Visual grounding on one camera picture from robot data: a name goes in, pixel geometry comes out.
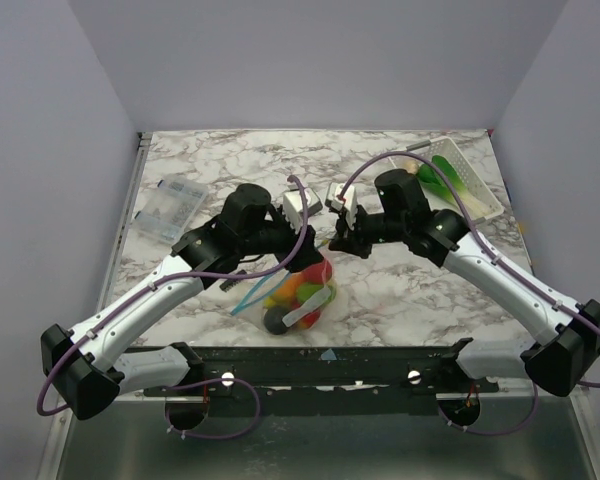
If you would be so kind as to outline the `green lime fruit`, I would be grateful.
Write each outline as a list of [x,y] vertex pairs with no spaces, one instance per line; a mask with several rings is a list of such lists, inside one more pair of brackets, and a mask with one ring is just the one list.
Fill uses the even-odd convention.
[[316,302],[319,306],[326,305],[336,297],[337,287],[334,283],[314,284],[305,282],[296,289],[296,301],[299,304],[305,304],[314,295],[318,295]]

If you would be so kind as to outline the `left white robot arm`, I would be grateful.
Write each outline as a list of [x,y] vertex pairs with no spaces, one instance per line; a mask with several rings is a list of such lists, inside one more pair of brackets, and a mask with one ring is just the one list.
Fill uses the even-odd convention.
[[118,396],[151,388],[194,393],[202,380],[193,350],[183,343],[155,349],[133,343],[166,314],[218,280],[246,280],[237,268],[248,256],[273,255],[281,269],[298,272],[322,261],[310,216],[322,205],[315,193],[289,178],[294,189],[280,206],[256,184],[239,185],[219,214],[184,233],[171,252],[135,287],[92,317],[65,329],[52,325],[41,336],[46,377],[38,395],[39,415],[56,390],[80,420],[104,411]]

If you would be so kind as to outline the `red strawberry toy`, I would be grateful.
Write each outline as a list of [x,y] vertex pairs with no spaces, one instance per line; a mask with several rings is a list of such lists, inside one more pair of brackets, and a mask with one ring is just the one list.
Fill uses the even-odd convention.
[[304,281],[316,285],[327,283],[331,280],[332,275],[332,265],[328,261],[311,265],[303,271]]

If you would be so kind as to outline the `dark avocado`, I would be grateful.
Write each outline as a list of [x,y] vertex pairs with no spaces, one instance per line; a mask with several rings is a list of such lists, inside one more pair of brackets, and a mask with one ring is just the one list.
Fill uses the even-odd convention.
[[283,318],[290,310],[284,305],[276,305],[267,309],[263,316],[263,326],[272,335],[283,335],[289,327],[283,322]]

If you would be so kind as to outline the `clear zip top bag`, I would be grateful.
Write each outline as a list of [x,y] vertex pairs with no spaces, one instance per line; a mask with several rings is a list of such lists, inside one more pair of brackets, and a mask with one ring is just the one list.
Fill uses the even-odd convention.
[[[327,283],[334,283],[337,287],[337,295],[338,295],[338,286],[336,283],[334,267],[331,261],[331,256],[327,249],[328,240],[321,239],[317,243],[317,247],[319,251],[322,253],[324,257],[324,261],[328,261],[332,265],[333,275],[330,281]],[[234,317],[241,318],[243,320],[248,320],[253,323],[257,327],[260,327],[265,332],[269,333],[263,326],[263,316],[266,312],[266,309],[263,307],[263,301],[265,298],[272,296],[273,293],[281,286],[281,284],[293,274],[300,274],[303,276],[303,271],[298,273],[287,272],[286,270],[280,270],[275,274],[271,274],[268,276],[261,277],[245,294],[243,299],[231,310],[230,315]],[[322,308],[321,317],[324,316],[325,311],[328,307],[336,300],[334,298],[333,301],[326,305],[319,306],[316,302],[318,295],[314,295],[309,301],[305,304],[299,304],[296,301],[295,295],[295,308],[290,310],[289,313],[285,315],[283,318],[283,322],[289,327],[289,330],[285,334],[295,333],[303,330],[298,330],[295,328],[295,324],[298,320],[303,317],[305,314],[310,313],[318,308]]]

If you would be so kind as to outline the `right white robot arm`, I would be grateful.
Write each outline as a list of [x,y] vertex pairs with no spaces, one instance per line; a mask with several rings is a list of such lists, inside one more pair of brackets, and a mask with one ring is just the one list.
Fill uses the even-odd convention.
[[469,341],[441,365],[442,384],[460,392],[476,379],[528,378],[568,396],[600,356],[600,304],[580,304],[509,263],[455,211],[431,209],[407,171],[386,171],[374,185],[382,205],[376,214],[358,204],[353,187],[329,186],[326,205],[338,216],[330,250],[366,259],[376,244],[403,243],[481,290],[527,332],[512,341]]

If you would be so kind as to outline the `yellow banana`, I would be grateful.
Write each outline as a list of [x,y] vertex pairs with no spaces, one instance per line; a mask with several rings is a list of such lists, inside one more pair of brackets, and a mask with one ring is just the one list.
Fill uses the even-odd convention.
[[269,310],[273,307],[284,307],[288,310],[293,310],[295,308],[295,298],[294,297],[279,297],[279,296],[269,296],[264,299],[263,307],[266,310]]

